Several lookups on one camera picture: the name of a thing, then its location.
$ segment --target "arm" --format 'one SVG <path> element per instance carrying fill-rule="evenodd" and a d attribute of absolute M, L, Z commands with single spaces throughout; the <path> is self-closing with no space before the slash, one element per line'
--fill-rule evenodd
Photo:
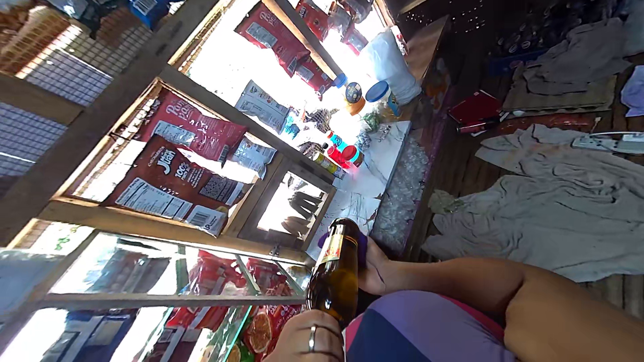
<path fill-rule="evenodd" d="M 360 275 L 363 289 L 434 292 L 504 321 L 506 347 L 521 361 L 635 361 L 644 356 L 642 321 L 544 269 L 492 258 L 394 262 L 371 240 L 367 263 Z"/>

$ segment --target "red lid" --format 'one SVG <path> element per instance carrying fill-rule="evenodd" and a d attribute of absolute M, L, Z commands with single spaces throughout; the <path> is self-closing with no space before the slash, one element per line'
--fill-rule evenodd
<path fill-rule="evenodd" d="M 350 160 L 355 156 L 357 151 L 358 149 L 355 146 L 347 146 L 342 150 L 342 157 L 346 158 L 347 160 Z"/>

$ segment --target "hand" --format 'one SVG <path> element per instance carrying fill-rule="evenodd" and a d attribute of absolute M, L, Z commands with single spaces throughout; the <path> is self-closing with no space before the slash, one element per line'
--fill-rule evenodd
<path fill-rule="evenodd" d="M 367 236 L 366 268 L 358 269 L 358 286 L 363 291 L 383 295 L 386 293 L 385 278 L 391 272 L 391 260 L 376 245 L 375 241 Z"/>
<path fill-rule="evenodd" d="M 317 326 L 315 343 L 313 351 L 309 352 L 308 343 L 314 325 Z M 337 321 L 321 310 L 308 310 L 286 322 L 278 344 L 264 361 L 344 362 L 343 345 Z"/>

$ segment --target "beer bottle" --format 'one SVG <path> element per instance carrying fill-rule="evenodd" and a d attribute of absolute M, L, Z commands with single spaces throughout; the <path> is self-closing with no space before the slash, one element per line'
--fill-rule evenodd
<path fill-rule="evenodd" d="M 353 320 L 358 302 L 358 238 L 350 219 L 337 218 L 317 259 L 307 288 L 308 309 L 333 316 L 344 329 Z"/>

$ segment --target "dried fruit slice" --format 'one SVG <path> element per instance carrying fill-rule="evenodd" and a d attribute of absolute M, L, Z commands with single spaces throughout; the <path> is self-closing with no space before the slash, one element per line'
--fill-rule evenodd
<path fill-rule="evenodd" d="M 266 350 L 269 346 L 270 339 L 272 338 L 270 319 L 266 313 L 259 313 L 252 319 L 248 335 L 251 349 L 253 349 L 255 353 L 264 352 Z"/>
<path fill-rule="evenodd" d="M 235 345 L 232 346 L 231 353 L 228 354 L 228 358 L 226 359 L 226 362 L 240 362 L 241 360 L 242 360 L 242 353 L 237 343 L 235 343 Z"/>

